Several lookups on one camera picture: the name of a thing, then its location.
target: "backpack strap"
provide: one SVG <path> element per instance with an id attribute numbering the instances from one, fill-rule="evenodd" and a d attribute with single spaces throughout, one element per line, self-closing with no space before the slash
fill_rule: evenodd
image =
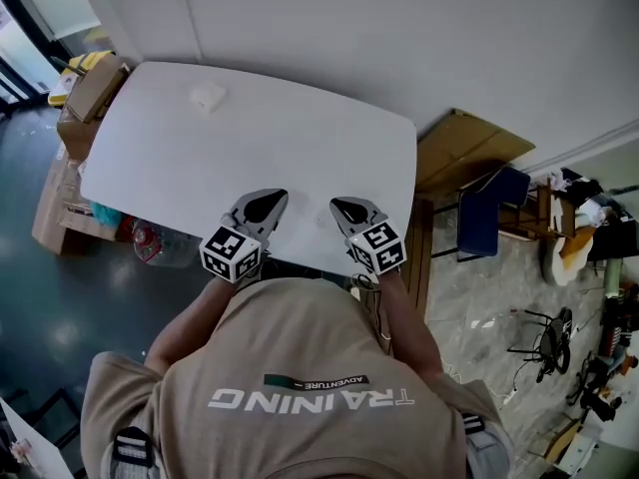
<path id="1" fill-rule="evenodd" d="M 118 431 L 102 456 L 100 479 L 168 479 L 162 455 L 143 425 L 140 413 Z"/>

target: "gray floor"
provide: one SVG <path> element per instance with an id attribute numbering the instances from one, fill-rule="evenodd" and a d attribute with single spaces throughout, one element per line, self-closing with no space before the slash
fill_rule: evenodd
<path id="1" fill-rule="evenodd" d="M 447 203 L 442 201 L 435 207 Z M 435 216 L 434 227 L 433 250 L 452 247 L 456 212 Z M 599 340 L 597 311 L 603 296 L 599 288 L 603 279 L 591 268 L 583 269 L 578 279 L 565 287 L 548 285 L 541 275 L 539 248 L 539 242 L 502 237 L 497 257 L 463 263 L 457 263 L 453 255 L 434 259 L 426 313 L 447 372 L 464 383 L 482 379 L 490 388 L 515 445 L 511 477 L 526 479 L 537 479 L 548 468 L 528 451 L 545 450 L 552 436 L 548 430 L 567 422 L 562 413 L 580 414 L 578 409 L 566 407 L 565 396 L 583 359 Z M 537 318 L 521 311 L 556 315 L 563 306 L 572 309 L 574 323 L 583 328 L 570 344 L 570 369 L 563 376 L 557 372 L 546 376 L 537 384 L 539 365 L 526 365 L 517 375 L 517 393 L 503 405 L 513 390 L 522 356 L 527 356 L 507 353 L 506 349 L 512 344 L 530 349 L 540 329 L 531 324 Z"/>
<path id="2" fill-rule="evenodd" d="M 125 244 L 98 243 L 85 257 L 56 257 L 31 238 L 36 206 L 59 139 L 57 111 L 16 114 L 0 123 L 0 394 L 29 390 L 32 407 L 59 387 L 82 401 L 91 358 L 111 349 L 142 359 L 157 332 L 199 292 L 209 276 L 142 264 Z M 435 249 L 454 239 L 454 214 L 437 217 Z M 554 314 L 563 305 L 583 324 L 600 305 L 601 280 L 586 271 L 567 287 L 543 282 L 537 244 L 505 239 L 499 257 L 457 264 L 433 261 L 428 323 L 447 368 L 461 379 L 482 378 L 501 404 L 512 390 L 520 358 L 505 349 L 534 340 L 513 309 Z M 597 338 L 596 318 L 573 341 L 569 374 L 536 385 L 536 365 L 517 379 L 519 392 L 501 408 L 517 449 L 516 477 L 545 469 L 526 452 L 563 410 L 574 372 Z"/>
<path id="3" fill-rule="evenodd" d="M 20 410 L 39 406 L 60 387 L 80 406 L 97 352 L 143 359 L 142 351 L 210 278 L 196 264 L 149 267 L 126 244 L 98 242 L 87 256 L 66 258 L 32 239 L 60 145 L 57 119 L 57 111 L 44 108 L 0 123 L 0 395 L 26 388 Z"/>

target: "tiled floor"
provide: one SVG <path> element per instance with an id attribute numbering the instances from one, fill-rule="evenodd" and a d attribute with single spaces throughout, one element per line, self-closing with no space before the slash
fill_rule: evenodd
<path id="1" fill-rule="evenodd" d="M 456 212 L 435 216 L 433 250 L 454 246 Z M 547 443 L 548 429 L 565 424 L 568 410 L 565 396 L 588 351 L 599 339 L 596 315 L 602 305 L 599 288 L 603 279 L 594 270 L 584 269 L 579 278 L 565 287 L 547 284 L 541 275 L 538 242 L 500 238 L 499 255 L 457 263 L 454 255 L 432 261 L 428 306 L 428 326 L 437 340 L 445 368 L 462 382 L 483 379 L 491 389 L 504 425 L 516 450 L 512 477 L 537 479 L 548 466 L 528 450 L 539 452 Z M 524 309 L 556 315 L 561 307 L 573 311 L 574 324 L 583 327 L 570 344 L 570 369 L 555 372 L 535 383 L 538 364 L 526 365 L 517 375 L 517 393 L 503 405 L 513 389 L 513 376 L 523 363 L 523 355 L 507 353 L 512 345 L 529 349 L 540 326 Z"/>

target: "person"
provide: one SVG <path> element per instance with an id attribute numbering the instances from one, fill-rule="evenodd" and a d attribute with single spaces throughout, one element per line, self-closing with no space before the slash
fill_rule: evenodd
<path id="1" fill-rule="evenodd" d="M 512 448 L 481 381 L 460 385 L 396 271 L 378 277 L 392 353 L 348 291 L 211 280 L 144 365 L 93 361 L 81 421 L 89 478 L 144 427 L 171 479 L 505 478 Z"/>

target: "wooden board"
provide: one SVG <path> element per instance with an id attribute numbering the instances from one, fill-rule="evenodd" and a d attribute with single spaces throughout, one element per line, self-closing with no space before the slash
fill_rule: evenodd
<path id="1" fill-rule="evenodd" d="M 407 261 L 401 266 L 401 278 L 410 303 L 425 316 L 432 252 L 432 202 L 415 199 L 406 232 Z"/>
<path id="2" fill-rule="evenodd" d="M 454 192 L 533 149 L 492 123 L 453 110 L 417 144 L 415 191 Z"/>

